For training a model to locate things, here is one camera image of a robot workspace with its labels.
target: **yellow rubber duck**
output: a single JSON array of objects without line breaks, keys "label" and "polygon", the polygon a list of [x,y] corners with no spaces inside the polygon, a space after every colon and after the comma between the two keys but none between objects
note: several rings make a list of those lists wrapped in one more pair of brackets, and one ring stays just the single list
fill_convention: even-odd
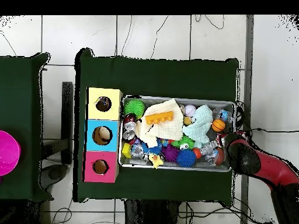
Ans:
[{"label": "yellow rubber duck", "polygon": [[163,165],[164,162],[163,160],[160,159],[159,155],[155,155],[153,153],[150,153],[148,155],[148,159],[152,162],[152,164],[154,165],[154,168],[158,168],[158,166]]}]

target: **blue spiky ball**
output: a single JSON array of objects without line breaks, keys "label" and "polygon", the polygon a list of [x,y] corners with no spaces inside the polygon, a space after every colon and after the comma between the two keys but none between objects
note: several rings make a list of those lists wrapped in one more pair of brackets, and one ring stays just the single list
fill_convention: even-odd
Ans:
[{"label": "blue spiky ball", "polygon": [[190,149],[181,150],[176,158],[176,162],[181,167],[191,167],[196,161],[196,155]]},{"label": "blue spiky ball", "polygon": [[157,144],[158,146],[149,148],[145,143],[142,143],[143,152],[147,154],[153,153],[155,155],[160,155],[162,150],[162,143],[159,139],[157,140]]}]

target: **red toy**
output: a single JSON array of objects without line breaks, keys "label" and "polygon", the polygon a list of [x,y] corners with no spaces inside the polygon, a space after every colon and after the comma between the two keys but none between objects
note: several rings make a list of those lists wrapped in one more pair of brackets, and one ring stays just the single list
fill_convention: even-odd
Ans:
[{"label": "red toy", "polygon": [[196,159],[200,159],[201,158],[201,153],[200,153],[200,149],[199,148],[193,148],[192,151],[196,155]]},{"label": "red toy", "polygon": [[217,159],[215,161],[216,165],[219,166],[224,161],[224,151],[222,148],[217,147],[216,150],[218,150]]}]

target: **metal tray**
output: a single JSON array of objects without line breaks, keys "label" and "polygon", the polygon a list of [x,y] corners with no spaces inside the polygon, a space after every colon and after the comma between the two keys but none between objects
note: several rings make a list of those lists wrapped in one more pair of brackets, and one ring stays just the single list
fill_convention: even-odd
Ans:
[{"label": "metal tray", "polygon": [[[122,106],[124,106],[129,100],[132,100],[134,96],[123,96],[121,103]],[[145,104],[145,108],[154,105],[159,104],[162,102],[165,102],[167,100],[171,100],[172,98],[166,98],[166,97],[151,97],[151,96],[140,96],[138,98],[139,100],[142,100]],[[235,126],[235,119],[237,114],[237,107],[234,102],[230,101],[214,101],[214,100],[195,100],[195,99],[180,99],[175,98],[177,104],[192,104],[196,106],[196,108],[202,106],[202,105],[208,105],[208,107],[213,111],[216,107],[222,107],[224,110],[230,111],[232,113],[232,116],[234,118],[232,123],[227,123],[224,129],[225,133],[234,132],[236,131]],[[123,167],[139,167],[139,168],[152,168],[152,163],[150,161],[141,160],[141,159],[129,159],[126,158],[121,150],[123,149],[125,141],[121,138],[123,136],[123,118],[124,116],[121,115],[121,123],[120,123],[120,138],[119,138],[119,164]],[[210,130],[207,133],[207,136],[209,137],[210,141],[213,141],[217,137],[217,133],[210,128]],[[228,172],[231,170],[230,164],[226,160],[226,157],[224,158],[224,161],[221,166],[212,166],[209,163],[207,163],[204,158],[200,158],[197,160],[197,162],[192,167],[180,167],[176,163],[171,162],[164,162],[163,165],[160,165],[158,169],[173,169],[173,170],[187,170],[187,171],[210,171],[210,172]]]}]

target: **box hole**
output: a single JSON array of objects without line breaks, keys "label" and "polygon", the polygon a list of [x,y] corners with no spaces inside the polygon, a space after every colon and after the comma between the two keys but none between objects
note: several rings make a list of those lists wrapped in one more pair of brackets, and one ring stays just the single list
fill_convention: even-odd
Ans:
[{"label": "box hole", "polygon": [[112,103],[107,96],[101,96],[97,99],[95,105],[99,111],[105,112],[110,110]]},{"label": "box hole", "polygon": [[107,126],[96,127],[92,139],[98,145],[107,145],[112,139],[112,131]]},{"label": "box hole", "polygon": [[92,169],[97,174],[105,174],[108,171],[108,164],[105,160],[96,160],[92,165]]}]

